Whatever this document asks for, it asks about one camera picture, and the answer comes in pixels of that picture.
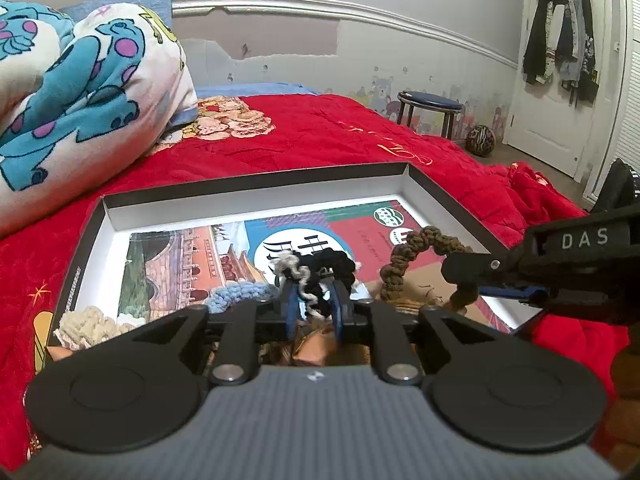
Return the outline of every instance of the black yarn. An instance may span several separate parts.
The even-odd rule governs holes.
[[[330,272],[334,275],[334,280],[341,282],[347,292],[350,293],[351,287],[356,281],[354,276],[356,263],[344,251],[334,251],[333,249],[323,249],[319,253],[304,255],[293,251],[293,254],[298,257],[298,267],[308,267],[311,274],[306,284],[305,292],[318,298],[318,304],[315,309],[324,317],[329,317],[331,315],[331,304],[322,297],[320,280]],[[285,269],[284,275],[290,280],[299,281],[293,278],[290,269]]]

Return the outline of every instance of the ball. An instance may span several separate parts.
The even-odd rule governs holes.
[[[478,124],[466,134],[465,148],[474,155],[489,156],[495,148],[495,134],[488,126]]]

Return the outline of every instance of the metal screw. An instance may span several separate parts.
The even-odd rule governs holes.
[[[418,376],[418,368],[413,365],[399,363],[387,368],[386,373],[396,381],[410,381]]]
[[[220,381],[236,381],[244,374],[238,365],[219,365],[213,368],[212,375]]]

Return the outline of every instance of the door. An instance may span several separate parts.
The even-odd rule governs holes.
[[[626,55],[620,106],[613,134],[600,164],[594,165],[585,190],[585,198],[595,202],[614,160],[621,158],[640,169],[640,0],[626,0]]]
[[[611,35],[610,0],[591,0],[600,91],[595,105],[579,102],[577,107],[575,102],[570,104],[570,93],[561,86],[558,68],[554,70],[551,81],[544,85],[529,85],[524,81],[522,59],[537,5],[538,0],[528,0],[524,5],[524,41],[520,48],[512,124],[506,142],[563,173],[574,176],[591,133],[594,106],[598,106],[606,84]]]

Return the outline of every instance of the red fabric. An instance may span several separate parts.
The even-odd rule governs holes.
[[[518,243],[529,225],[582,214],[525,164],[482,166],[452,142],[418,136],[353,100],[331,95],[244,100],[265,112],[275,131],[251,139],[184,140],[0,241],[0,462],[7,468],[18,467],[26,456],[22,394],[34,373],[33,319],[53,310],[82,228],[101,195],[247,173],[405,160],[508,246]],[[39,288],[46,292],[37,295]],[[548,317],[536,342],[585,363],[610,388],[610,362],[628,339],[622,329]]]

